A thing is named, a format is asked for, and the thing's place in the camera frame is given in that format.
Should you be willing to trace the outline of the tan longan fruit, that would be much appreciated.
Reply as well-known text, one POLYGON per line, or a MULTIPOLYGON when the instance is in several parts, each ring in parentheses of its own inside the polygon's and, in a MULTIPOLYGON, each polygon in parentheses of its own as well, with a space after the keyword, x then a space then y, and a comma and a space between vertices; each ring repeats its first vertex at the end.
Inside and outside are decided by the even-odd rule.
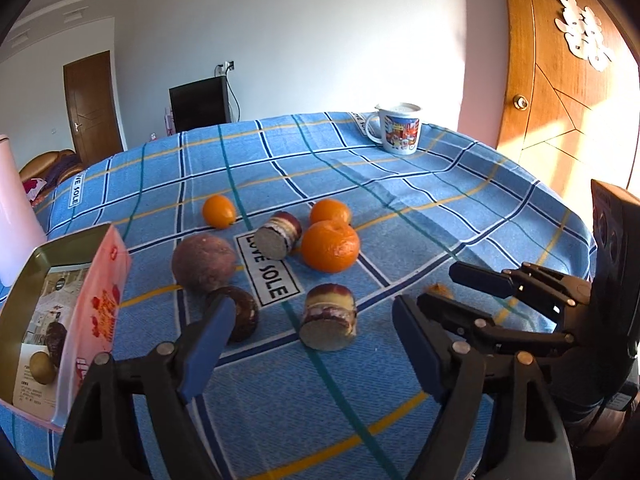
POLYGON ((58 374, 52 358, 44 351, 32 354, 29 359, 29 371, 35 382, 45 386, 52 384, 58 374))

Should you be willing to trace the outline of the dark round chestnut fruit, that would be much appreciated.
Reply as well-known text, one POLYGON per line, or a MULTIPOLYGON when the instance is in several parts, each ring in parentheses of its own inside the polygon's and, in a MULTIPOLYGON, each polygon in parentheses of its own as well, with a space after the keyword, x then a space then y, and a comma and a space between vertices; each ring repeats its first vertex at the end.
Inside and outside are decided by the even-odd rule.
POLYGON ((212 304, 215 299, 226 296, 235 305, 235 323, 228 344, 238 344, 255 333, 259 322, 259 309, 253 295, 236 286, 219 287, 210 292, 206 299, 212 304))

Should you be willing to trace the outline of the large orange mandarin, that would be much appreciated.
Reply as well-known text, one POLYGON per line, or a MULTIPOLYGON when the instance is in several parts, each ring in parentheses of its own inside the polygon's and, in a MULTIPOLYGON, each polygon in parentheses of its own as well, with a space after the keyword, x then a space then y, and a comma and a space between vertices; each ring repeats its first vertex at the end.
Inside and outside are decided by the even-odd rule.
POLYGON ((339 221, 312 224, 300 242, 303 262, 311 269, 335 274, 350 268, 358 259, 360 238, 349 225, 339 221))

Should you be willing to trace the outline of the purple passion fruit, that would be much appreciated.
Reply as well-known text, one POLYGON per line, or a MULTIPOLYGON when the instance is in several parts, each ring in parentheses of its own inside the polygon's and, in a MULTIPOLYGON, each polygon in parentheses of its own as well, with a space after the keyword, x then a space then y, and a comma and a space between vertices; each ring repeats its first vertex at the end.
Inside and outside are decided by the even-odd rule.
POLYGON ((208 233, 184 238, 171 258, 171 272, 176 282, 201 294, 227 286, 235 268, 236 253, 230 244, 208 233))

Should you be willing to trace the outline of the smaller orange mandarin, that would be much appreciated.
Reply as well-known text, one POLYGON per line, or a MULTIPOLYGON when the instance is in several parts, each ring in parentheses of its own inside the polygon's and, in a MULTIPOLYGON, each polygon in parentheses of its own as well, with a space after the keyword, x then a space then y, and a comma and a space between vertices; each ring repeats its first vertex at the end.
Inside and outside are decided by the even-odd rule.
POLYGON ((321 221, 339 221, 351 224, 352 211, 349 209, 349 206, 339 200, 324 198, 323 200, 318 200, 318 202, 311 207, 309 214, 309 222, 311 224, 321 221))

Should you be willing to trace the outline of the small orange kumquat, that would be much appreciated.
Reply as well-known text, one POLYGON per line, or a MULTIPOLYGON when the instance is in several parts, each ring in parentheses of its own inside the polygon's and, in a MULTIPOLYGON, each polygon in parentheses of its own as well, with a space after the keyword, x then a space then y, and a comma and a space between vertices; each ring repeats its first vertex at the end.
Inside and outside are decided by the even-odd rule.
POLYGON ((202 207, 205 222, 216 230, 230 228, 235 222, 236 212, 228 197, 223 195, 210 196, 202 207))

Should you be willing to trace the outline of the pink biscuit tin box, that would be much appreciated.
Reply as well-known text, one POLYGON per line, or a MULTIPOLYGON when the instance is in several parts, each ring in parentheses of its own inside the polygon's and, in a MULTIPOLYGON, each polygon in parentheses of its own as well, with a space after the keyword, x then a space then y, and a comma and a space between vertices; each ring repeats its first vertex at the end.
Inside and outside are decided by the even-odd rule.
POLYGON ((1 403, 61 431, 88 369, 113 348, 131 266, 114 224, 35 248, 1 310, 1 403))

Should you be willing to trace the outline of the paper leaflet in tin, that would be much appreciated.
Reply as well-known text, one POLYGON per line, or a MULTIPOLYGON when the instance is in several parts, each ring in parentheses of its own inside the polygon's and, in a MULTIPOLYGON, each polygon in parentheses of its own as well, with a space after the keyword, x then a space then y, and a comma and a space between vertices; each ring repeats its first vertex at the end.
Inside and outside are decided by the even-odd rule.
POLYGON ((65 339, 89 268, 88 262, 52 266, 21 340, 12 403, 47 422, 55 412, 65 339))

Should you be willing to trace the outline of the blue plaid tablecloth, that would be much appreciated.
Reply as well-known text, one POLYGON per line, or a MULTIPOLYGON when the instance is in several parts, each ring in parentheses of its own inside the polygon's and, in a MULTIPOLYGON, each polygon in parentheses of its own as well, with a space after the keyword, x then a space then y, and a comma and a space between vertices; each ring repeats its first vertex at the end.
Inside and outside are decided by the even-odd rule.
POLYGON ((259 306, 188 406, 226 479, 400 479, 439 407, 395 333, 402 294, 449 288, 450 264, 524 262, 588 278, 591 231, 516 162, 424 126, 386 153, 350 113, 236 122, 114 155, 36 209, 50 238, 107 223, 131 258, 125 285, 88 299, 87 332, 116 359, 177 339, 200 297, 175 277, 183 242, 259 306))

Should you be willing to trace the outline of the orange wooden entrance door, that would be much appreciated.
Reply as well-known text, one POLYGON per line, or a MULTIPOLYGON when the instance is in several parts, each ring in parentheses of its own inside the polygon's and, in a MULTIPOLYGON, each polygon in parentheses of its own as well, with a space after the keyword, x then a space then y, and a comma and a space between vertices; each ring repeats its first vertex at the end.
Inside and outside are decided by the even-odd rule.
POLYGON ((506 0, 506 8, 498 151, 589 220, 593 180, 639 187, 637 61, 599 0, 506 0))

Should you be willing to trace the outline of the white printed mug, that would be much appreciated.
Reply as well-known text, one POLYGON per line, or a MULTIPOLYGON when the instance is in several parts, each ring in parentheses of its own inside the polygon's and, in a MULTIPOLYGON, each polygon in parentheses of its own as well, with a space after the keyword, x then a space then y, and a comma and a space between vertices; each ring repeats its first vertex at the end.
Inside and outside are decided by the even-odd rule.
POLYGON ((400 103, 378 106, 364 123, 364 133, 384 151, 398 156, 413 155, 421 134, 422 108, 400 103))

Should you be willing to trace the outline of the pink electric kettle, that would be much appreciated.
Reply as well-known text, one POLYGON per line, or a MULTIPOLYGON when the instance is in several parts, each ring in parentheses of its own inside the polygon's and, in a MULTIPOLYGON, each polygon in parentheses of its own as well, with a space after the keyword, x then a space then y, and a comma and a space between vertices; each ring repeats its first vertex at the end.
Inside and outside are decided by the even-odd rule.
POLYGON ((11 287, 32 252, 47 240, 15 166, 10 139, 0 141, 0 275, 11 287))

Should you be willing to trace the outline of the black television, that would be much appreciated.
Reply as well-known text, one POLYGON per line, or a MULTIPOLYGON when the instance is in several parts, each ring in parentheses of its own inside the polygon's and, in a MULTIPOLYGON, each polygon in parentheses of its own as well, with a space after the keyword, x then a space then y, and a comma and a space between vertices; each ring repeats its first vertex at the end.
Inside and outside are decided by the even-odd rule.
POLYGON ((176 132, 231 122, 226 76, 192 81, 169 89, 176 132))

